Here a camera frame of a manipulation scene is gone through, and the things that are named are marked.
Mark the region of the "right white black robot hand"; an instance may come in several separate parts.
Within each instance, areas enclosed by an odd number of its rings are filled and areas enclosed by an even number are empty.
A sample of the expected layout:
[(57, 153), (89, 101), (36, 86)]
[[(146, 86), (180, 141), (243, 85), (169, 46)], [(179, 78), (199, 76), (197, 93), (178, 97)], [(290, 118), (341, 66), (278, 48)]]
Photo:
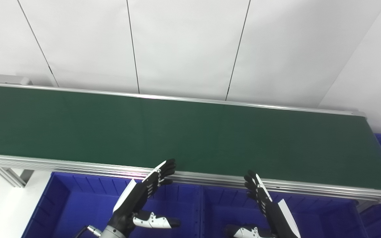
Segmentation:
[(225, 228), (229, 238), (300, 238), (300, 231), (284, 199), (274, 202), (260, 176), (252, 170), (244, 175), (247, 196), (254, 200), (266, 218), (269, 229), (256, 225), (232, 225)]

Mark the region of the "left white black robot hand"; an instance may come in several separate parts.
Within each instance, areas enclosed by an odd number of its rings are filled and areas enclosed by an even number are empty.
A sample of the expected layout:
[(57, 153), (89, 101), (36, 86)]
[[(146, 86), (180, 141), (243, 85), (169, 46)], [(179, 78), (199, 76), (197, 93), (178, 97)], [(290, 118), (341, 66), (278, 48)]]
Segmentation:
[(107, 223), (102, 238), (128, 238), (137, 227), (150, 229), (172, 229), (179, 227), (178, 218), (157, 216), (154, 212), (143, 210), (147, 199), (153, 196), (162, 185), (172, 184), (176, 170), (175, 159), (163, 161), (154, 167), (141, 182), (132, 179), (113, 208), (112, 217)]

